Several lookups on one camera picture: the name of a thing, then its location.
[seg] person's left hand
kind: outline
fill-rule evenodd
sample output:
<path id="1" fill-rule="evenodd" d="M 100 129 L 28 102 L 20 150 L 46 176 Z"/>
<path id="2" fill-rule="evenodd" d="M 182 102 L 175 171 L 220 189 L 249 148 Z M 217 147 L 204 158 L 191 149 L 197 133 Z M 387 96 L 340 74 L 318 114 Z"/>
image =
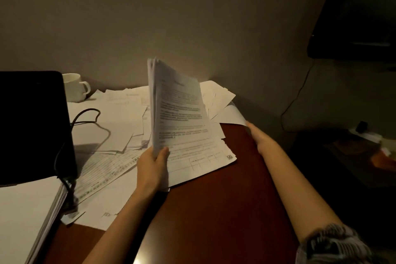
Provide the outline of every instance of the person's left hand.
<path id="1" fill-rule="evenodd" d="M 137 160 L 137 193 L 144 196 L 155 194 L 164 175 L 168 156 L 168 147 L 161 149 L 157 158 L 152 154 L 152 146 L 142 153 Z"/>

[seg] wall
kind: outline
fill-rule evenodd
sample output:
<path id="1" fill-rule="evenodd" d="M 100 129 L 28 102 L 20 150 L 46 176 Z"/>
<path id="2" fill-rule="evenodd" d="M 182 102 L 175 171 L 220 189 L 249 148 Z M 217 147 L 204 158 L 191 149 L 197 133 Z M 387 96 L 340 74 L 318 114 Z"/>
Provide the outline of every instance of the wall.
<path id="1" fill-rule="evenodd" d="M 158 56 L 236 93 L 246 118 L 287 146 L 279 115 L 313 61 L 305 50 L 323 2 L 0 0 L 0 69 L 77 72 L 96 88 L 125 88 L 146 85 L 146 58 Z M 396 135 L 395 75 L 383 68 L 317 60 L 285 126 L 365 119 Z"/>

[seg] wooden table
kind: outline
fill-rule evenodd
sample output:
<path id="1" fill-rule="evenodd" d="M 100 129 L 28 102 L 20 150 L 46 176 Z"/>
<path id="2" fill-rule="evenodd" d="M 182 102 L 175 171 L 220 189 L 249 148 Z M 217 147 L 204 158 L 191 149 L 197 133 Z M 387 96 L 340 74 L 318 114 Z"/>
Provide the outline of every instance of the wooden table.
<path id="1" fill-rule="evenodd" d="M 298 241 L 254 141 L 243 126 L 222 128 L 238 160 L 156 196 L 129 263 L 294 263 Z M 80 264 L 103 235 L 54 227 L 39 263 Z"/>

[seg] rolled-up sleeve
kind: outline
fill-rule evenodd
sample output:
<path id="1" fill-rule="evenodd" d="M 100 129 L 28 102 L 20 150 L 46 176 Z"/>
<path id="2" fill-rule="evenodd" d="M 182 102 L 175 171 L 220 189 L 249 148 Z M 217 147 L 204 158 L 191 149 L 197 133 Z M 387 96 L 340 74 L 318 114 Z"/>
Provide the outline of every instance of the rolled-up sleeve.
<path id="1" fill-rule="evenodd" d="M 344 225 L 329 224 L 311 234 L 300 244 L 295 263 L 385 264 L 389 262 L 372 253 L 354 229 Z"/>

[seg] person's right hand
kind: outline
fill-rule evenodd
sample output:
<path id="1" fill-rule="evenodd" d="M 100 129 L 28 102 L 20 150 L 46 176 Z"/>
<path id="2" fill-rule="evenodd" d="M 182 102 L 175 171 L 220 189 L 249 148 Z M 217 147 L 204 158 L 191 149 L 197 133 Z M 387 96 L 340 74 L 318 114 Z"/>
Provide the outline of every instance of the person's right hand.
<path id="1" fill-rule="evenodd" d="M 257 144 L 257 150 L 263 155 L 265 149 L 268 148 L 269 145 L 275 143 L 275 141 L 253 123 L 246 121 L 246 126 L 250 129 L 251 135 Z"/>
<path id="2" fill-rule="evenodd" d="M 169 148 L 164 147 L 154 158 L 152 146 L 137 160 L 137 184 L 135 192 L 144 196 L 154 196 L 165 173 Z"/>

